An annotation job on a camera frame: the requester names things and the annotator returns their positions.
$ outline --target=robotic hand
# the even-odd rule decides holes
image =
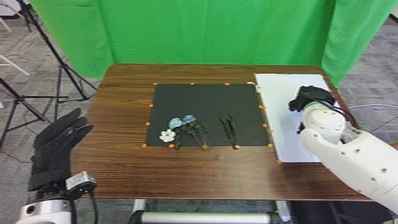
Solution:
[[[398,213],[398,151],[352,127],[334,100],[325,100],[331,98],[331,93],[311,86],[300,88],[290,102],[290,110],[304,111],[302,144],[350,188]]]
[[[21,208],[18,224],[76,222],[75,200],[96,187],[87,172],[71,177],[71,150],[92,130],[80,114],[76,109],[36,137],[28,181],[34,198]]]

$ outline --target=cable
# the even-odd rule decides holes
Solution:
[[[199,212],[199,211],[201,211],[203,204],[204,204],[203,202],[204,202],[204,201],[201,200],[201,201],[199,201],[199,206],[197,206],[197,208],[195,208],[195,212]]]
[[[76,205],[73,199],[69,199],[69,204],[71,204],[71,224],[78,224]]]
[[[370,131],[370,133],[373,133],[396,119],[398,116]]]
[[[94,224],[98,224],[98,204],[96,204],[96,194],[94,190],[91,191],[91,204],[92,204],[92,209],[94,209]]]
[[[332,106],[325,101],[318,100],[316,98],[313,98],[309,96],[309,94],[299,93],[299,95],[302,95],[304,97],[307,97],[313,101],[316,101],[336,113],[339,113],[346,119],[346,121],[350,121],[352,126],[359,127],[357,125],[357,121],[355,118],[352,116],[352,113],[339,107]]]
[[[362,107],[394,107],[394,108],[398,108],[398,105],[375,103],[375,104],[364,104],[364,105],[350,106],[348,109],[352,110],[352,109],[362,108]]]

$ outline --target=black mat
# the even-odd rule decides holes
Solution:
[[[238,145],[268,145],[268,134],[263,128],[263,114],[256,87],[240,85],[158,84],[155,87],[151,125],[146,135],[147,146],[163,146],[160,132],[169,129],[169,121],[194,115],[199,123],[206,123],[210,146],[229,146],[229,140],[219,117],[231,114],[236,127]],[[188,135],[181,137],[181,147],[197,146]]]

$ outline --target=small white flower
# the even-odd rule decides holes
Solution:
[[[158,138],[162,139],[163,142],[174,141],[174,137],[176,137],[176,132],[171,129],[162,131],[162,135]]]

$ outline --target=blue flower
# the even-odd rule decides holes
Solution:
[[[174,129],[174,128],[181,127],[181,125],[183,125],[181,119],[179,118],[172,118],[171,122],[169,122],[169,128]]]
[[[183,124],[188,124],[188,123],[192,123],[195,121],[195,116],[194,115],[187,115],[185,117],[183,117]]]

